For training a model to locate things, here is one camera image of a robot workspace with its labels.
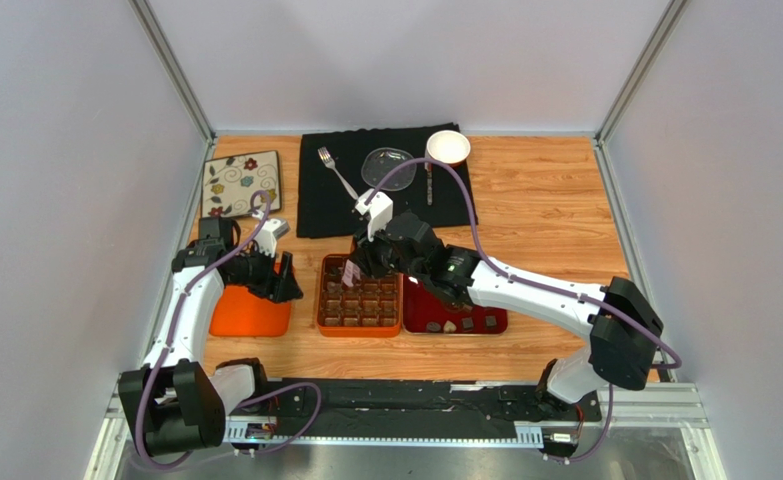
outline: wooden tabletop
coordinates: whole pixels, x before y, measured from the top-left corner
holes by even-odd
[[[277,150],[284,208],[296,230],[300,137],[222,137],[216,157]],[[579,282],[627,275],[604,187],[587,138],[471,137],[471,184],[486,252],[515,267]],[[255,221],[240,221],[243,235]],[[473,248],[469,227],[436,229],[445,243]],[[294,256],[305,298],[278,338],[209,336],[208,373],[218,363],[258,357],[270,377],[421,380],[538,380],[553,358],[583,345],[568,332],[516,313],[496,336],[413,335],[326,338],[313,323],[320,263],[349,251],[350,237],[310,240],[288,234],[279,251]]]

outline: gray wall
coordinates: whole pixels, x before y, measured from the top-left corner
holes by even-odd
[[[153,0],[217,129],[592,131],[666,0]]]
[[[0,2],[0,478],[80,478],[203,143],[127,2]]]
[[[783,478],[783,2],[691,2],[610,153],[729,477]]]

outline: floral pot holder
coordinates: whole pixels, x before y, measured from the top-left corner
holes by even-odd
[[[270,195],[270,211],[281,210],[279,167],[275,151],[208,160],[202,176],[202,217],[249,215],[249,199],[258,190]]]

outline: black placemat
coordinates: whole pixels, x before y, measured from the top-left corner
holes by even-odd
[[[370,186],[361,178],[361,166],[371,151],[392,147],[405,150],[415,158],[423,157],[427,139],[440,130],[459,131],[459,125],[448,123],[433,127],[354,130],[348,132],[304,135],[299,151],[299,204],[296,236],[308,238],[352,235],[364,222],[353,213],[355,201],[347,194],[335,172],[327,169],[317,149],[326,147],[335,158],[341,175],[359,194]],[[467,162],[456,167],[473,199]],[[465,199],[450,174],[433,168],[433,204],[426,203],[426,171],[418,165],[412,184],[399,192],[386,192],[394,201],[394,214],[407,210],[433,227],[468,224]]]

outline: silver fork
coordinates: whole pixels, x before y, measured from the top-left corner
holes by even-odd
[[[347,182],[347,180],[341,175],[341,172],[335,168],[335,159],[332,158],[332,155],[329,155],[329,150],[327,150],[326,147],[320,147],[317,149],[317,153],[320,154],[320,160],[323,161],[323,165],[338,175],[338,178],[341,179],[341,183],[344,184],[344,188],[347,189],[347,192],[351,197],[353,197],[353,200],[358,200],[358,194],[355,193],[355,189],[353,189],[352,185],[350,185],[350,183]]]

